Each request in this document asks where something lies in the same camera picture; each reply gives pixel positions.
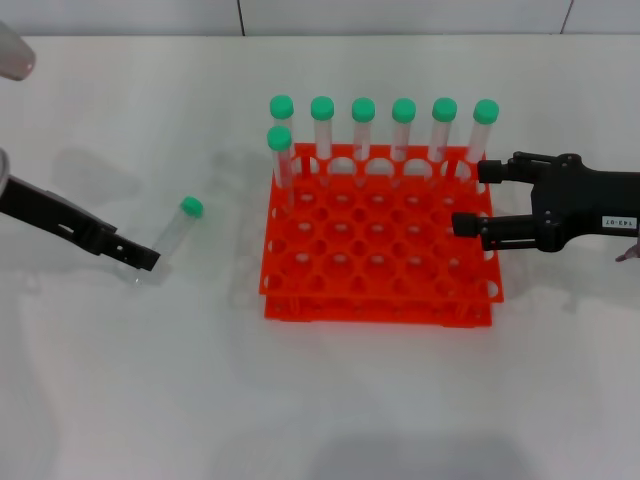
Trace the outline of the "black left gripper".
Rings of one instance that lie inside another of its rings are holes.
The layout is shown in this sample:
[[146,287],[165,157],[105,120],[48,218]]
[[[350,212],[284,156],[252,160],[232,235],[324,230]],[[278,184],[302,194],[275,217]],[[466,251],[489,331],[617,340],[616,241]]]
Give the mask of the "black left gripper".
[[134,269],[152,271],[160,259],[153,249],[116,233],[116,228],[68,200],[10,176],[1,195],[1,212]]

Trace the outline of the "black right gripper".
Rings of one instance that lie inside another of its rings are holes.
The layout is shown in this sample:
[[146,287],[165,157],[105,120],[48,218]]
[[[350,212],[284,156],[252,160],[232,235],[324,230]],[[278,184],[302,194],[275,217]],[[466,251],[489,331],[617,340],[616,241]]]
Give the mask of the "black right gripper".
[[583,235],[639,235],[638,173],[594,170],[575,154],[516,151],[505,163],[479,161],[477,176],[485,184],[533,184],[532,216],[452,214],[453,234],[479,237],[484,251],[537,248],[551,253]]

